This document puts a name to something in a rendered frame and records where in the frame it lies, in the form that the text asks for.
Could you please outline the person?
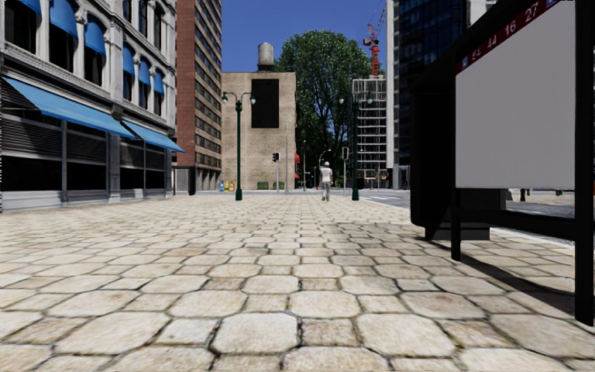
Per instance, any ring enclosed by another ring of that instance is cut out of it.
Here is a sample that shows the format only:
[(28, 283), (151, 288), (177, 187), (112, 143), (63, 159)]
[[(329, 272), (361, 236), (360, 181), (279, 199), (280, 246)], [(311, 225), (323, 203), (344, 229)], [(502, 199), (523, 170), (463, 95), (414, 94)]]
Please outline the person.
[(322, 188), (322, 200), (328, 202), (333, 182), (333, 173), (328, 161), (324, 162), (324, 167), (321, 169), (320, 182)]

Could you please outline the tan brick building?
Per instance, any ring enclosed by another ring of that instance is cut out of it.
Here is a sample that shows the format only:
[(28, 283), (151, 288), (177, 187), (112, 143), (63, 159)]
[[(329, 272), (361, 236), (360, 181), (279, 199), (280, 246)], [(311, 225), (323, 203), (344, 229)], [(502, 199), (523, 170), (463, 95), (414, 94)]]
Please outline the tan brick building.
[[(257, 71), (228, 72), (222, 75), (223, 91), (240, 96), (241, 112), (241, 187), (244, 191), (257, 190), (258, 181), (267, 181), (272, 190), (276, 180), (273, 153), (280, 154), (280, 181), (285, 180), (285, 126), (289, 120), (289, 188), (295, 188), (298, 176), (296, 130), (298, 120), (297, 80), (294, 72), (276, 72), (274, 48), (269, 43), (258, 46)], [(236, 178), (236, 111), (235, 98), (228, 96), (222, 106), (222, 173), (223, 180), (237, 182)]]

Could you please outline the green street lamp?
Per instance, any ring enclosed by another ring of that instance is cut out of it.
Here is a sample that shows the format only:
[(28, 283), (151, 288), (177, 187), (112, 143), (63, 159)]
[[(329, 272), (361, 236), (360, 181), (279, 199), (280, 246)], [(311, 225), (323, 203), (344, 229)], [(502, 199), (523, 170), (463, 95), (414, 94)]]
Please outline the green street lamp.
[(256, 103), (256, 96), (252, 92), (243, 92), (240, 96), (230, 91), (222, 92), (222, 102), (225, 104), (228, 102), (228, 96), (232, 95), (235, 98), (235, 111), (236, 111), (236, 190), (235, 200), (242, 201), (242, 187), (241, 187), (241, 112), (242, 112), (242, 99), (245, 95), (250, 96), (250, 104)]
[(352, 186), (352, 200), (359, 201), (359, 102), (362, 98), (366, 99), (366, 103), (373, 102), (371, 91), (352, 93), (352, 111), (353, 111), (353, 186)]

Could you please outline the building under construction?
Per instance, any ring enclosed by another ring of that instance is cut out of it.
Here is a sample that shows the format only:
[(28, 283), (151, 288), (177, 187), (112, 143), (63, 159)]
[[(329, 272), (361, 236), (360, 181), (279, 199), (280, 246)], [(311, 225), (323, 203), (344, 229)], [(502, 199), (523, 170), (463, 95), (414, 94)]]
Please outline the building under construction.
[(389, 188), (392, 180), (393, 145), (387, 119), (387, 80), (383, 76), (355, 79), (358, 95), (358, 187)]

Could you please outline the tree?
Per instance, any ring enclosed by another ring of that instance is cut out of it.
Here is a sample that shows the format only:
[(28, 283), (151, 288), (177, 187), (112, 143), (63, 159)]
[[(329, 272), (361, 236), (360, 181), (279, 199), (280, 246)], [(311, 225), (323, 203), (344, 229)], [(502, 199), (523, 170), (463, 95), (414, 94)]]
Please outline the tree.
[(284, 41), (275, 69), (296, 74), (297, 144), (305, 170), (316, 171), (319, 158), (341, 169), (352, 117), (349, 85), (368, 76), (366, 53), (341, 33), (310, 30)]

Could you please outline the red brick building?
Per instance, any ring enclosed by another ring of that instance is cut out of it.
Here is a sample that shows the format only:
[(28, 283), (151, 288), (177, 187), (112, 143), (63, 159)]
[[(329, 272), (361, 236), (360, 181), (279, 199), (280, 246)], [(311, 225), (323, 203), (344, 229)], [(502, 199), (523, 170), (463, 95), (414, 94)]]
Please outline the red brick building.
[(180, 195), (214, 190), (222, 168), (222, 2), (177, 0), (176, 137)]

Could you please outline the red construction crane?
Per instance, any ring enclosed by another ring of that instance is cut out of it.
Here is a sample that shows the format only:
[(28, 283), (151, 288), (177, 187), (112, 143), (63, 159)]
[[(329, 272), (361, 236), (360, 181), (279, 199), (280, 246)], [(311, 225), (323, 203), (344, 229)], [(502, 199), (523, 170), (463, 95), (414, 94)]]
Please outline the red construction crane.
[(373, 78), (376, 78), (379, 76), (379, 59), (378, 59), (378, 57), (379, 57), (380, 47), (379, 47), (378, 33), (381, 30), (381, 26), (384, 21), (385, 12), (386, 12), (386, 8), (383, 8), (376, 28), (374, 28), (370, 22), (368, 22), (366, 24), (369, 36), (363, 40), (363, 45), (369, 47), (369, 49), (370, 49), (370, 53), (371, 53), (371, 56), (370, 56), (371, 74), (370, 75)]

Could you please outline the glass tower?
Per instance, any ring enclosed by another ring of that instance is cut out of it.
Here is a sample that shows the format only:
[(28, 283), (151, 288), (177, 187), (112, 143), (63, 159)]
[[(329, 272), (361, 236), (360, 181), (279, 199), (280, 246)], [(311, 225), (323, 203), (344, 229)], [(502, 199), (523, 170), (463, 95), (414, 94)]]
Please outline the glass tower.
[(409, 84), (497, 0), (388, 0), (387, 59), (392, 62), (394, 187), (410, 182)]

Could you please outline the black bus shelter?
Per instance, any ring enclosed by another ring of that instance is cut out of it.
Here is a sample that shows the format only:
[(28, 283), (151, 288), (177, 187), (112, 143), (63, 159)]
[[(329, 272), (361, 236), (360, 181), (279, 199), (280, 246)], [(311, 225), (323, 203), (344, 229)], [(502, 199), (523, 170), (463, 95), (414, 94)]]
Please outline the black bus shelter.
[(491, 226), (575, 243), (592, 325), (595, 0), (499, 0), (410, 86), (411, 219), (428, 239)]

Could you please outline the pale stone building blue awnings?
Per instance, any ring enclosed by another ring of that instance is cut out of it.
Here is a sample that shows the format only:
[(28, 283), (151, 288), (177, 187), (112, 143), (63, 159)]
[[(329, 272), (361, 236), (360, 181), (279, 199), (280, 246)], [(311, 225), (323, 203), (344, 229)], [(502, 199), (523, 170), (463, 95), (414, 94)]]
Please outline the pale stone building blue awnings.
[(173, 193), (176, 0), (0, 0), (0, 213)]

